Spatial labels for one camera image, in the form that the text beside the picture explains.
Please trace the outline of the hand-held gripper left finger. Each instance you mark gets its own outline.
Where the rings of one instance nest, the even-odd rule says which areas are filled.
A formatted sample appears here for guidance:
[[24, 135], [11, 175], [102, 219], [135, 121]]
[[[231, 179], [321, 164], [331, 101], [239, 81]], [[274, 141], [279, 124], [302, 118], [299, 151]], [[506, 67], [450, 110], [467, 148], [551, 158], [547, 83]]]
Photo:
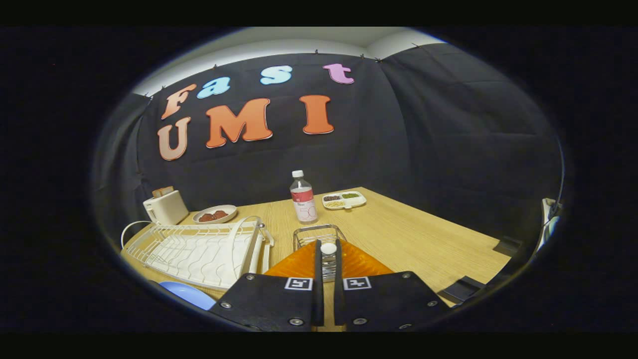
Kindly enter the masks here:
[[311, 332], [323, 325], [318, 243], [307, 244], [266, 274], [246, 273], [209, 312], [248, 330]]

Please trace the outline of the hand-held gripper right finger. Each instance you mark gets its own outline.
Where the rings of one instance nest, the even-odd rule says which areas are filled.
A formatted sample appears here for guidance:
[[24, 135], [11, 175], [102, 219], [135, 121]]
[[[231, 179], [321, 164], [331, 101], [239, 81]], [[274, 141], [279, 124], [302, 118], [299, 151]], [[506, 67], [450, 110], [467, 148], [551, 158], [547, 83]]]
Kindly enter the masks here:
[[338, 241], [333, 318], [345, 332], [425, 329], [451, 307], [413, 271], [393, 271], [347, 241]]

